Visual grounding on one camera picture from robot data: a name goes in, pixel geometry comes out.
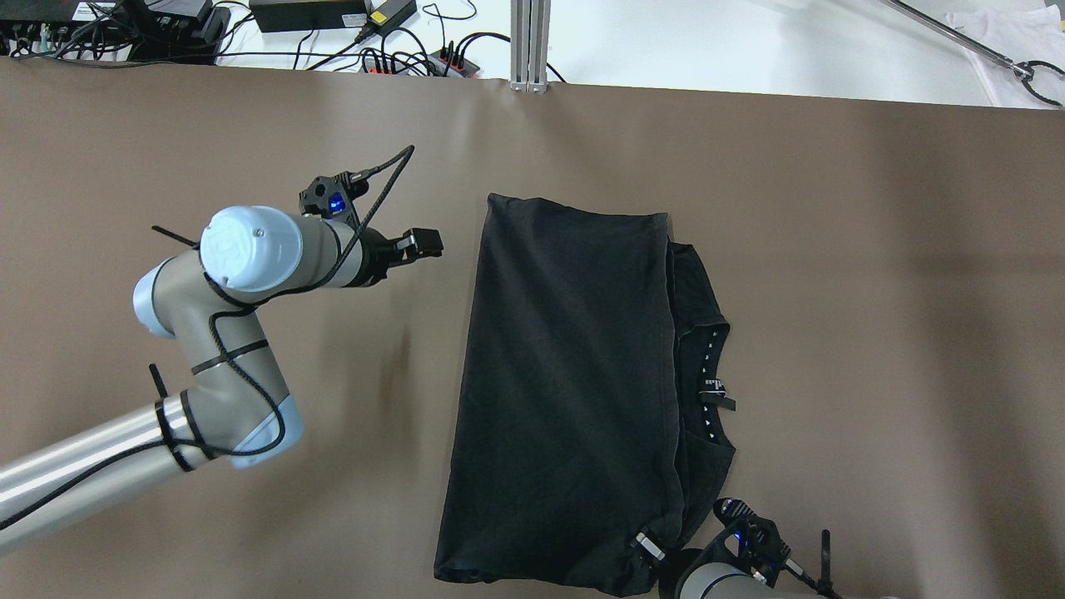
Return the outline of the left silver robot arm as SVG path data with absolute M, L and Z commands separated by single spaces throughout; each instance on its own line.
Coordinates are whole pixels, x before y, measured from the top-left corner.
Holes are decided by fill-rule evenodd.
M 228 207 L 196 249 L 149 270 L 133 306 L 145 329 L 183 350 L 193 384 L 2 468 L 2 553 L 71 527 L 216 458 L 248 468 L 304 435 L 256 310 L 279 295 L 370 287 L 443 253 L 436 229 L 395 239 L 340 218 Z

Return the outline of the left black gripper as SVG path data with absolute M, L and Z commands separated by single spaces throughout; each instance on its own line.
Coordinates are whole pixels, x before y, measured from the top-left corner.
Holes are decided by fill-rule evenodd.
M 388 270 L 403 260 L 442 257 L 444 245 L 438 229 L 411 228 L 400 238 L 389 239 L 377 229 L 359 234 L 362 259 L 356 276 L 357 287 L 373 287 L 388 276 Z

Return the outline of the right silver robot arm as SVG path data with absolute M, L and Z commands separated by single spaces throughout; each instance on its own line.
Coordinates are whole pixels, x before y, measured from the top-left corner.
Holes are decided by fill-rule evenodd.
M 702 550 L 668 552 L 648 530 L 632 546 L 649 558 L 659 598 L 840 598 L 830 580 L 814 579 L 791 549 L 769 533 L 727 528 Z

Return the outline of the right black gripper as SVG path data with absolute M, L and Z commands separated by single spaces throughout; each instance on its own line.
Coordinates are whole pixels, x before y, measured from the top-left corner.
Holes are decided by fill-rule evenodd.
M 704 587 L 688 583 L 693 567 L 697 567 L 697 558 L 702 554 L 701 550 L 682 549 L 666 553 L 651 533 L 637 533 L 636 546 L 650 560 L 663 560 L 656 570 L 658 598 L 703 598 Z

